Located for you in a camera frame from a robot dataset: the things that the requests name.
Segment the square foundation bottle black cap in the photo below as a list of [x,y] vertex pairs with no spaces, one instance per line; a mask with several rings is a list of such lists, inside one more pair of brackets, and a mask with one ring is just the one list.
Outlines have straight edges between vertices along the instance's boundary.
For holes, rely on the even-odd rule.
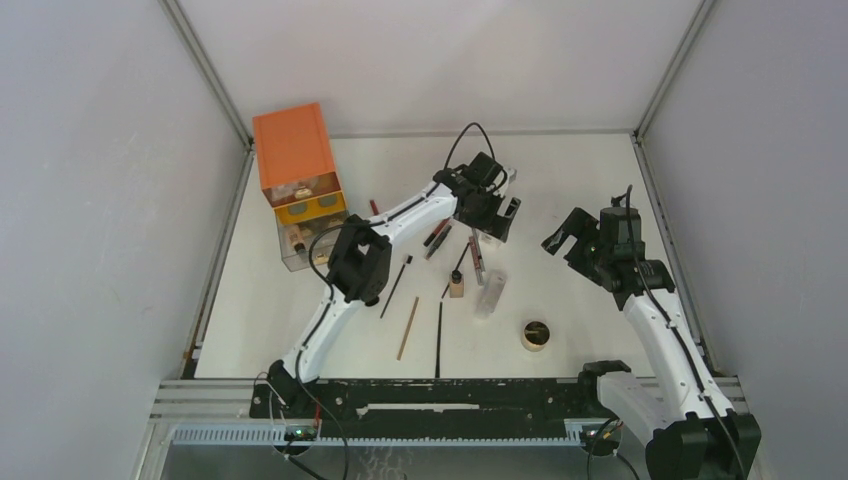
[[450,274],[448,295],[450,298],[463,298],[464,292],[464,275],[459,269],[454,269]]

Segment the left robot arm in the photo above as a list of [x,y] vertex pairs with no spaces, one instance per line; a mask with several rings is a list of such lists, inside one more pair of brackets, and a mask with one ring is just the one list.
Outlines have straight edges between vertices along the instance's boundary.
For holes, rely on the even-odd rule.
[[393,249],[441,220],[454,219],[500,242],[520,207],[506,191],[517,172],[485,152],[470,164],[437,171],[427,186],[387,212],[352,215],[333,227],[338,237],[321,280],[324,295],[292,349],[268,370],[274,404],[290,417],[305,414],[329,351],[346,323],[373,306],[389,279]]

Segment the small white cardboard box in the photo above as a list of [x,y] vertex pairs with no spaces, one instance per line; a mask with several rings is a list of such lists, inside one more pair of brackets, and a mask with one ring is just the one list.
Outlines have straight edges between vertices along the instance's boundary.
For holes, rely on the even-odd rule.
[[499,238],[497,238],[496,236],[492,236],[482,230],[477,231],[477,239],[478,242],[486,248],[497,249],[503,244],[503,242]]

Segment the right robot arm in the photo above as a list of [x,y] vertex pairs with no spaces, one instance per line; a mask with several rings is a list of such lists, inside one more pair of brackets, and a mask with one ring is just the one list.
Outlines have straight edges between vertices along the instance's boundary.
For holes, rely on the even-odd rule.
[[699,353],[669,270],[645,257],[639,212],[611,206],[598,216],[576,207],[541,246],[565,254],[575,272],[609,292],[637,334],[662,396],[650,394],[619,360],[584,365],[579,406],[610,411],[643,444],[653,479],[745,479],[762,433],[740,413]]

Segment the orange yellow blue drawer box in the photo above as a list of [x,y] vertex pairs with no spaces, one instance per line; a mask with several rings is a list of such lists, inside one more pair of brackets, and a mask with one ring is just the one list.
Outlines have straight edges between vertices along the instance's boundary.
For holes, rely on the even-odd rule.
[[[260,189],[275,216],[283,265],[297,272],[326,263],[349,210],[321,105],[258,115],[253,132]],[[300,255],[286,240],[284,226],[291,224],[305,238]]]

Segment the beige foundation tube black cap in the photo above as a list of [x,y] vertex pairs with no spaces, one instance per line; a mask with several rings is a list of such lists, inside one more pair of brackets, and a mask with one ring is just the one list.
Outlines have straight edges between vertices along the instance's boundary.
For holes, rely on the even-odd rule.
[[300,255],[306,251],[305,238],[297,224],[285,225],[284,233],[287,243],[295,254]]

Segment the gold lid cream jar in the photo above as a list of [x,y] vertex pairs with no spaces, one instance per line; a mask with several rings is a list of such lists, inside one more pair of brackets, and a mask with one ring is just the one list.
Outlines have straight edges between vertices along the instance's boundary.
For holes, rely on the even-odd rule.
[[550,341],[551,332],[546,323],[540,320],[528,321],[522,328],[521,342],[530,352],[543,350]]

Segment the clear plastic tube blue label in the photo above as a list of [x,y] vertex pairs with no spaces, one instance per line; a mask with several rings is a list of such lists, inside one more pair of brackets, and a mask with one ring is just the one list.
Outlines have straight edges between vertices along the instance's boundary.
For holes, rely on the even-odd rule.
[[485,319],[495,312],[507,279],[507,274],[501,270],[493,270],[489,273],[475,305],[476,318]]

